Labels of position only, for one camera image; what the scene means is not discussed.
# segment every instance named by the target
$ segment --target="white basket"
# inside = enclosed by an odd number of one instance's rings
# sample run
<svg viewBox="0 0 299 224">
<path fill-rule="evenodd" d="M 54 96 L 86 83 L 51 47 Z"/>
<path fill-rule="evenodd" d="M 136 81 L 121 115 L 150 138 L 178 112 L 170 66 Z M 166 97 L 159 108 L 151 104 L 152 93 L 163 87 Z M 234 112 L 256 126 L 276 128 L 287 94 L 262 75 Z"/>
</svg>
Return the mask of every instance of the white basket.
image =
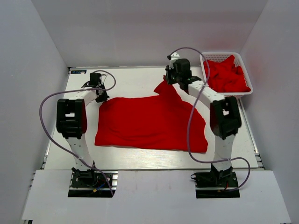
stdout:
<svg viewBox="0 0 299 224">
<path fill-rule="evenodd" d="M 243 70 L 246 86 L 248 86 L 251 89 L 251 91 L 250 92 L 220 92 L 222 95 L 235 96 L 236 98 L 240 98 L 243 95 L 249 95 L 253 92 L 253 88 L 252 88 L 248 73 L 246 71 L 245 65 L 243 63 L 241 56 L 238 53 L 235 53 L 235 52 L 203 52 L 203 55 L 205 56 L 205 58 L 207 60 L 211 60 L 213 62 L 223 62 L 229 56 L 233 55 L 233 56 L 235 56 L 234 64 L 236 66 L 241 66 L 241 68 Z M 200 64 L 201 64 L 201 68 L 202 68 L 202 73 L 204 75 L 204 80 L 206 81 L 204 59 L 202 56 L 200 56 Z"/>
</svg>

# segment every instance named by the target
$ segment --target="red cloth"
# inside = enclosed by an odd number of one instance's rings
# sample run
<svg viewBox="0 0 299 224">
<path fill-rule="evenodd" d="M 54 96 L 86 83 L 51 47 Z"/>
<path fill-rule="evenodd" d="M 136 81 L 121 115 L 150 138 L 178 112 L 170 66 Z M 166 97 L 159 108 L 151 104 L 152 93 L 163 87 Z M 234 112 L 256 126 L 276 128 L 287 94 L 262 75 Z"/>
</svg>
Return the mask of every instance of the red cloth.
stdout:
<svg viewBox="0 0 299 224">
<path fill-rule="evenodd" d="M 210 65 L 209 86 L 216 92 L 250 92 L 246 86 L 243 70 L 234 64 L 235 57 L 229 56 L 223 62 L 208 60 Z M 204 62 L 206 76 L 208 74 L 206 62 Z"/>
<path fill-rule="evenodd" d="M 100 106 L 97 146 L 128 146 L 187 151 L 186 130 L 191 104 L 182 101 L 172 85 L 163 81 L 158 96 L 113 98 Z M 191 151 L 205 153 L 205 121 L 195 110 L 190 129 Z"/>
</svg>

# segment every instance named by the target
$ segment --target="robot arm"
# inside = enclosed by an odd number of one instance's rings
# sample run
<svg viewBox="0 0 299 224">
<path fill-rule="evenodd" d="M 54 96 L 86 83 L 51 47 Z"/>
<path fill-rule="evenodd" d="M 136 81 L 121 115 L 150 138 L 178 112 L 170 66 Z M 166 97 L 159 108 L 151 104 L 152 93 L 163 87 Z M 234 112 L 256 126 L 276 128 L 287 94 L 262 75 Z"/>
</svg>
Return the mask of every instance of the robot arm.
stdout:
<svg viewBox="0 0 299 224">
<path fill-rule="evenodd" d="M 169 57 L 170 65 L 166 67 L 168 84 L 178 83 L 187 94 L 197 98 L 205 83 L 192 76 L 190 62 L 180 58 L 178 53 Z M 235 97 L 224 97 L 210 87 L 205 87 L 199 100 L 210 109 L 210 127 L 215 135 L 215 160 L 231 158 L 235 135 L 241 127 L 241 117 Z M 211 174 L 216 185 L 232 175 L 231 161 L 213 163 Z"/>
<path fill-rule="evenodd" d="M 90 81 L 83 87 L 102 88 L 100 73 L 91 73 Z M 69 143 L 72 152 L 82 158 L 89 166 L 94 165 L 86 140 L 85 133 L 87 131 L 87 117 L 85 108 L 92 102 L 103 102 L 108 99 L 106 91 L 81 91 L 69 99 L 59 99 L 57 102 L 57 131 L 63 135 Z M 88 170 L 77 158 L 76 169 Z"/>
</svg>

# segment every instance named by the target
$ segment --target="white wall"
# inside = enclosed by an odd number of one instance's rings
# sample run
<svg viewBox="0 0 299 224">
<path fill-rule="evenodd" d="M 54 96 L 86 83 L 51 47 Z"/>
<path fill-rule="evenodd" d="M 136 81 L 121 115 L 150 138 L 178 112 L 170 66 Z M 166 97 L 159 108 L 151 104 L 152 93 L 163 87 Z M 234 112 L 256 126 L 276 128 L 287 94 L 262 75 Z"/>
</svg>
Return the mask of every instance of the white wall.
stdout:
<svg viewBox="0 0 299 224">
<path fill-rule="evenodd" d="M 30 0 L 0 7 L 0 223 L 19 223 L 33 172 L 41 167 L 47 138 L 38 107 L 62 90 L 67 67 Z M 56 103 L 44 116 L 53 128 Z"/>
<path fill-rule="evenodd" d="M 299 223 L 298 12 L 297 0 L 269 0 L 241 51 L 254 87 L 243 98 L 246 112 L 293 223 Z"/>
<path fill-rule="evenodd" d="M 240 52 L 267 0 L 32 0 L 67 66 L 165 65 L 184 45 Z M 199 57 L 186 55 L 191 61 Z"/>
</svg>

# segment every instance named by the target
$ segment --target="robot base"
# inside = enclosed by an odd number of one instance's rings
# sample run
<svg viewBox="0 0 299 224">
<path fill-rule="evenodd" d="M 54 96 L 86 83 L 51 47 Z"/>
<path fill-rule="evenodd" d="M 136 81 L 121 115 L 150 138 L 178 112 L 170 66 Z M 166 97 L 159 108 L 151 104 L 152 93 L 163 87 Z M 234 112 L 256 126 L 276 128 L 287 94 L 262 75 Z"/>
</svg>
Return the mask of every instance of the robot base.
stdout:
<svg viewBox="0 0 299 224">
<path fill-rule="evenodd" d="M 74 171 L 71 180 L 71 186 L 73 188 L 97 188 L 104 184 L 102 188 L 108 188 L 108 184 L 101 173 L 96 173 L 94 170 L 81 171 L 72 169 Z M 110 185 L 112 185 L 113 173 L 105 173 Z"/>
<path fill-rule="evenodd" d="M 228 188 L 238 187 L 238 180 L 235 172 L 230 176 L 221 178 L 217 182 L 210 172 L 200 172 L 191 175 L 195 181 L 196 198 L 236 198 L 240 197 L 239 190 L 228 191 Z"/>
</svg>

